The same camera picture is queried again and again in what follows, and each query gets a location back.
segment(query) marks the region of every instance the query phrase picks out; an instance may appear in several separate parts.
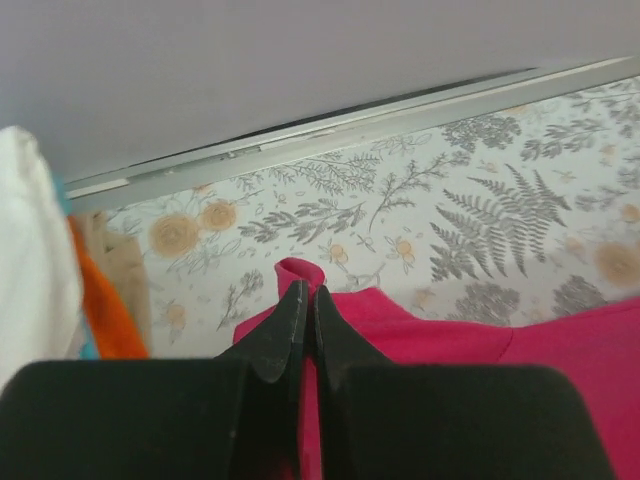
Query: teal fabric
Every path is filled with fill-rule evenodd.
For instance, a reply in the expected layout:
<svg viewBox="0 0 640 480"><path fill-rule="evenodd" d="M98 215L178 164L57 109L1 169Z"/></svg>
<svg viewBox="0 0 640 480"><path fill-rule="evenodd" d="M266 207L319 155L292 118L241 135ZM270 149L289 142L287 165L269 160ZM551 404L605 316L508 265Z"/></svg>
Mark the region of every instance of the teal fabric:
<svg viewBox="0 0 640 480"><path fill-rule="evenodd" d="M65 215L71 214L71 200L67 198L67 194L64 190L64 182L60 177L53 176L53 183L56 187L56 196L58 197L58 203L60 207L62 207L62 211ZM98 349L96 348L96 342L93 338L93 333L91 332L91 328L87 323L87 317L82 315L82 328L84 330L84 337L86 343L80 349L80 359L81 360L99 360L100 354L98 353Z"/></svg>

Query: pink dress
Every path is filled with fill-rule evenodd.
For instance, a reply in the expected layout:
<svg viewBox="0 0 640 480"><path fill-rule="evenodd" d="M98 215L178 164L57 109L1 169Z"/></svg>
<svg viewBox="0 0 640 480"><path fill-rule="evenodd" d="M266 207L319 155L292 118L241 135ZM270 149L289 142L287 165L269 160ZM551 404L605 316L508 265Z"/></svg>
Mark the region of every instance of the pink dress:
<svg viewBox="0 0 640 480"><path fill-rule="evenodd" d="M310 294L323 271L304 260L275 265L281 297L294 280ZM422 320L380 290L332 295L344 319L399 364L545 365L563 372L580 391L621 480L640 478L640 298L522 328ZM238 325L234 342L272 309ZM322 478L316 368L305 359L300 458L304 480Z"/></svg>

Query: fern leaf print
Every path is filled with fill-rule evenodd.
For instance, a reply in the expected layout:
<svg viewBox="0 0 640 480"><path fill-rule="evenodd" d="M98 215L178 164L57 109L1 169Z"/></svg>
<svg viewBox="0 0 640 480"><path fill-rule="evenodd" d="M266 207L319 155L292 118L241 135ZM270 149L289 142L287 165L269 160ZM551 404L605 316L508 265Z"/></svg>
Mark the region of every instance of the fern leaf print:
<svg viewBox="0 0 640 480"><path fill-rule="evenodd" d="M450 276L460 278L463 272L476 278L473 264L469 267L471 259L489 277L492 276L489 262L506 277L510 258L525 276L527 253L538 262L546 261L544 242L549 229L554 224L565 226L560 212L571 210L571 207L564 197L547 186L537 171L531 181L512 166L506 166L513 176L514 186L469 178L492 197L444 190L451 209L436 207L436 210L454 230L431 223L433 231L446 244L446 248L432 245L438 255L431 258L434 281Z"/></svg>
<svg viewBox="0 0 640 480"><path fill-rule="evenodd" d="M415 160L411 160L405 167L405 174L398 176L388 174L382 181L379 194L382 202L371 215L369 221L369 233L377 216L388 213L398 207L413 208L415 202L406 195L415 190L431 191L432 181L447 178L448 170L452 167L465 167L469 165L471 156L467 152L456 151L448 155L442 153L431 160L425 168L420 168Z"/></svg>

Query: beige fabric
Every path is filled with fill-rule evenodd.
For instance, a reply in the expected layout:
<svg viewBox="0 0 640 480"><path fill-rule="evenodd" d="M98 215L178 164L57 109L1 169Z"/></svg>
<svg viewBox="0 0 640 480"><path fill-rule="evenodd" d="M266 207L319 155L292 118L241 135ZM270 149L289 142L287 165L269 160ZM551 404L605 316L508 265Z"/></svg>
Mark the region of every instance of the beige fabric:
<svg viewBox="0 0 640 480"><path fill-rule="evenodd" d="M77 220L89 255L115 287L151 352L149 286L138 240L107 230L104 212L79 215Z"/></svg>

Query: clothes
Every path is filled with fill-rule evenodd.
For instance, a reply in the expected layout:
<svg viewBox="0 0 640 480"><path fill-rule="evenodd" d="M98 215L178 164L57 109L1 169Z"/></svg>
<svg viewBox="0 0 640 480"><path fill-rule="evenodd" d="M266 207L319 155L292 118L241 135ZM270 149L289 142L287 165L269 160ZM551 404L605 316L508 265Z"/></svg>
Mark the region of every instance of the clothes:
<svg viewBox="0 0 640 480"><path fill-rule="evenodd" d="M310 294L324 283L316 265L285 259L275 266L278 293L305 279ZM422 320L380 290L337 293L344 319L399 364L535 364L563 372L582 394L616 474L640 477L640 298L523 328ZM239 341L272 309L240 324ZM315 366L306 359L303 440L304 480L322 478Z"/></svg>
<svg viewBox="0 0 640 480"><path fill-rule="evenodd" d="M89 256L115 287L150 351L149 287L138 240L108 231L104 212L78 215L76 219Z"/></svg>
<svg viewBox="0 0 640 480"><path fill-rule="evenodd" d="M83 307L103 359L148 358L131 315L109 280L91 260L75 219L69 217L84 281Z"/></svg>
<svg viewBox="0 0 640 480"><path fill-rule="evenodd" d="M0 388L22 366L67 358L82 298L73 241L35 138L0 132Z"/></svg>
<svg viewBox="0 0 640 480"><path fill-rule="evenodd" d="M53 175L53 184L56 189L56 199L63 213L65 215L71 215L71 201L65 193L64 182L60 177ZM80 360L97 360L100 358L93 334L87 324L87 318L84 315L73 335L71 348L69 349L69 357L79 358Z"/></svg>

